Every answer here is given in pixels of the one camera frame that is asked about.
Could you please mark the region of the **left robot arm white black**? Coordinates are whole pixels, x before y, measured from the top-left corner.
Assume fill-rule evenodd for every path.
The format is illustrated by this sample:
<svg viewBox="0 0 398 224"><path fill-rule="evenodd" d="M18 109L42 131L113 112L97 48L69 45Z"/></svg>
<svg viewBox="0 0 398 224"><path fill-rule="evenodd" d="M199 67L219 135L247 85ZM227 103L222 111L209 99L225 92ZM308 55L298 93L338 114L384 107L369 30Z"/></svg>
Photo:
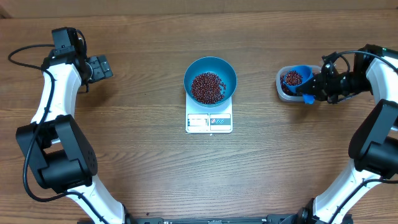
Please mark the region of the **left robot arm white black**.
<svg viewBox="0 0 398 224"><path fill-rule="evenodd" d="M16 131L25 157L25 191L38 202L68 197L91 223L133 223L125 206L100 181L95 152L74 119L80 87L110 78L113 72L104 55L87 56L80 30L62 27L54 29L52 37L51 51L38 67L44 76L39 107L30 124Z"/></svg>

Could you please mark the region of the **blue plastic measuring scoop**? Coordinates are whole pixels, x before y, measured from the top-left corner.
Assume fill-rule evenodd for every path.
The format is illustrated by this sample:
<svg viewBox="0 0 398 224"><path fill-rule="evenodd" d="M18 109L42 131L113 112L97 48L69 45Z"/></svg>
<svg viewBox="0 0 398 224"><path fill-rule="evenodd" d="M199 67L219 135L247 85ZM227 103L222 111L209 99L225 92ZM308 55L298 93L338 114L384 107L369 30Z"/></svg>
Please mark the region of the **blue plastic measuring scoop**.
<svg viewBox="0 0 398 224"><path fill-rule="evenodd" d="M312 67L309 67L308 65L299 65L298 68L302 70L301 72L299 72L299 74L301 74L301 76L303 78L302 83L306 82L309 78L313 77ZM286 85L286 86L295 95L301 95L301 96L305 97L305 99L307 99L310 102L310 105L312 105L315 102L315 99L312 95L302 95L302 94L296 92L296 88L299 85L296 85L296 86Z"/></svg>

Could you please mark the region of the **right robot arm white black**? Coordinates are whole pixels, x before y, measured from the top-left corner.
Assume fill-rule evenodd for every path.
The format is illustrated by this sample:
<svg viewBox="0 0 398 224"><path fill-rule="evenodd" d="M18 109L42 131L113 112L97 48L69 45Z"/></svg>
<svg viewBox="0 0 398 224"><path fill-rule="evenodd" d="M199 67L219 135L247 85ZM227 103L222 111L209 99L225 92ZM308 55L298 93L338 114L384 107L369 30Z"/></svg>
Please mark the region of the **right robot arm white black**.
<svg viewBox="0 0 398 224"><path fill-rule="evenodd" d="M375 107L351 138L346 168L322 194L283 223L352 223L348 212L367 192L379 184L396 183L397 139L389 132L397 130L397 52L367 44L352 54L354 64L345 72L336 70L335 61L347 52L333 52L322 58L320 73L297 67L301 82L284 83L305 103L337 104L368 91Z"/></svg>

